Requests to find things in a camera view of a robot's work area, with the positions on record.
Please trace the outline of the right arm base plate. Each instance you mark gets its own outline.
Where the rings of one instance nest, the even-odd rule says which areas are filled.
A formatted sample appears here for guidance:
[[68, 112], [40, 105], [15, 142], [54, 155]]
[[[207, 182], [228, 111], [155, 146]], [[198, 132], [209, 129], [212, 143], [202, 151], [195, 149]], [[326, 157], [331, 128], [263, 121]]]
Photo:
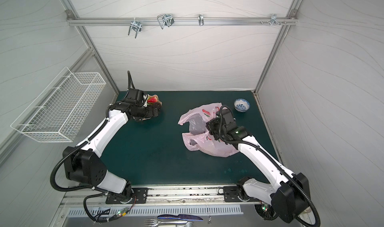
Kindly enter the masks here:
[[226, 203], [260, 202], [258, 199], [248, 197], [245, 192], [237, 186], [224, 186], [218, 191], [218, 193], [224, 196], [224, 201]]

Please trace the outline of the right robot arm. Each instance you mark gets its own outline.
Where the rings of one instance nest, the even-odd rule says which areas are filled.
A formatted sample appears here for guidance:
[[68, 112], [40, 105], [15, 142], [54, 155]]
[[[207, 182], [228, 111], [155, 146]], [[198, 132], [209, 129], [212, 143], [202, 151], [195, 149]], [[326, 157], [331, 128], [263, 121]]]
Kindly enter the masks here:
[[[259, 183], [253, 178], [241, 182], [240, 189], [248, 199], [254, 198], [267, 204], [274, 212], [271, 220], [280, 218], [286, 223], [297, 220], [305, 227], [319, 227], [320, 215], [311, 200], [308, 178], [295, 174], [270, 155], [243, 126], [235, 120], [226, 121], [217, 117], [206, 123], [208, 132], [215, 140], [232, 145], [244, 154], [264, 174], [268, 184]], [[312, 210], [315, 222], [310, 224], [300, 218], [307, 208]]]

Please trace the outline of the pink printed plastic bag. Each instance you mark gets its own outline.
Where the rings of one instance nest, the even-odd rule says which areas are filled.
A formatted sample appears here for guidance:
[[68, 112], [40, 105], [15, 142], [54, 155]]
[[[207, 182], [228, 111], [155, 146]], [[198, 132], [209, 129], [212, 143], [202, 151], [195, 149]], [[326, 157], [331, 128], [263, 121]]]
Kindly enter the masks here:
[[206, 123], [217, 117], [221, 103], [202, 105], [183, 114], [179, 125], [189, 124], [189, 132], [183, 133], [182, 138], [189, 151], [201, 151], [215, 157], [229, 157], [239, 151], [232, 145], [215, 140], [206, 128]]

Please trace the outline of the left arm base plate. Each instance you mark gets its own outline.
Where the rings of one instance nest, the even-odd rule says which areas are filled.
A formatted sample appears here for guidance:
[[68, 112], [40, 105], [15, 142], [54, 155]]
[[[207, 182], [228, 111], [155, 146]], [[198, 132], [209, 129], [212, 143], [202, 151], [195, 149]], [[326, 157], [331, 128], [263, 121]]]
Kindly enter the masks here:
[[148, 196], [148, 188], [129, 188], [120, 194], [109, 192], [106, 204], [145, 204]]

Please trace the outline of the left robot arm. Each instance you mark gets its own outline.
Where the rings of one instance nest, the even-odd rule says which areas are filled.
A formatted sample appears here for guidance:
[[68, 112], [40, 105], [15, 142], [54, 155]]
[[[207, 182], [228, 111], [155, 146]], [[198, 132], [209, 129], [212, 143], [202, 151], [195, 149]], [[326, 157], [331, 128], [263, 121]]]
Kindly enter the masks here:
[[[110, 193], [117, 201], [128, 202], [133, 197], [128, 180], [110, 172], [101, 160], [101, 156], [117, 132], [131, 119], [148, 120], [158, 117], [162, 103], [160, 101], [143, 106], [117, 102], [106, 110], [103, 122], [76, 147], [67, 147], [62, 159], [51, 172], [50, 183], [59, 192], [71, 192], [93, 189]], [[66, 178], [80, 183], [75, 187], [61, 187], [56, 182], [56, 174], [63, 166]]]

